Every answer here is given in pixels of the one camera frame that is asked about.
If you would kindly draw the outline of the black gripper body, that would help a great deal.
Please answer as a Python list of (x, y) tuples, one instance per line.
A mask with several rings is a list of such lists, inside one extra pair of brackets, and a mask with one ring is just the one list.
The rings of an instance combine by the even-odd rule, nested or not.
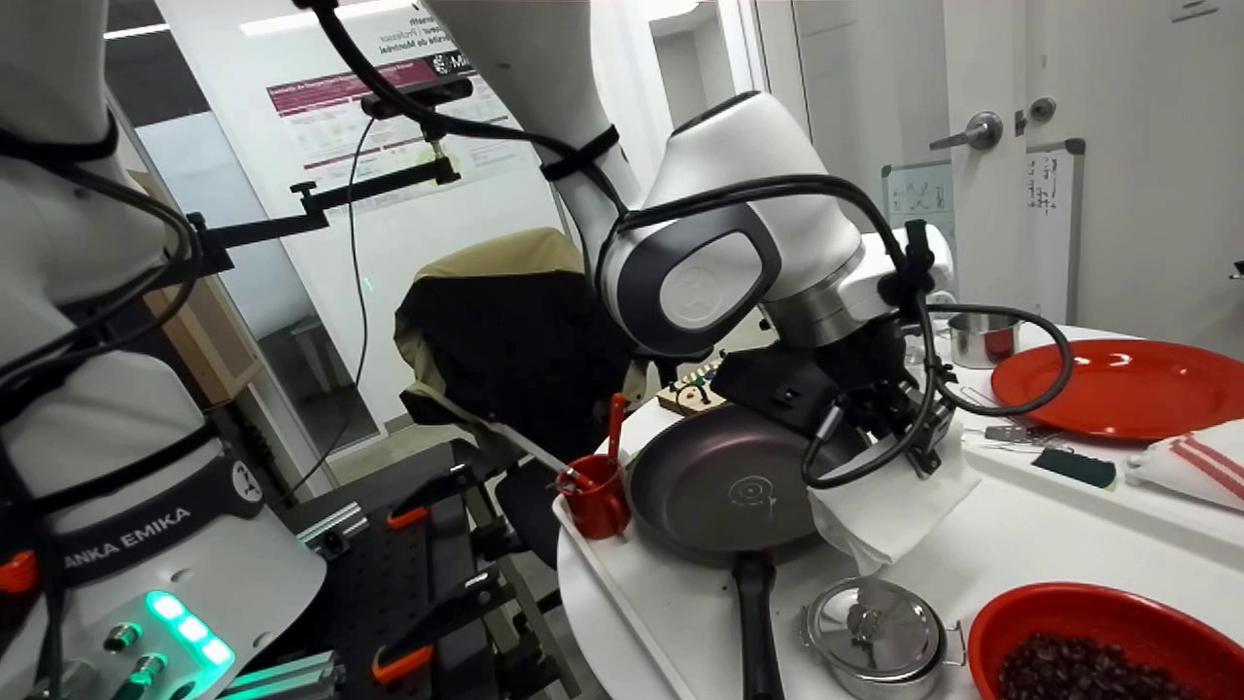
[(848, 437), (907, 437), (927, 414), (897, 320), (867, 322), (830, 348), (774, 341), (729, 355), (717, 394), (796, 437), (809, 437), (830, 409), (843, 414)]

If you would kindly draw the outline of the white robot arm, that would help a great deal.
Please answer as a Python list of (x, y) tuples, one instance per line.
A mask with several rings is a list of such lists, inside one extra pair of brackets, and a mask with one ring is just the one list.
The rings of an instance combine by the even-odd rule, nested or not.
[[(598, 101), (590, 0), (420, 3), (515, 113), (504, 131), (542, 157), (612, 322), (642, 352), (699, 355), (760, 302), (813, 348), (872, 322), (848, 278), (894, 228), (777, 99), (678, 130), (642, 196)], [(4, 0), (4, 438), (65, 437), (60, 458), (4, 458), (4, 534), (30, 558), (30, 582), (4, 600), (4, 681), (35, 700), (64, 700), (72, 613), (122, 594), (113, 564), (79, 573), (72, 547), (225, 458), (210, 429), (165, 425), (191, 394), (116, 330), (142, 297), (193, 287), (199, 239), (122, 169), (105, 18), (109, 0)]]

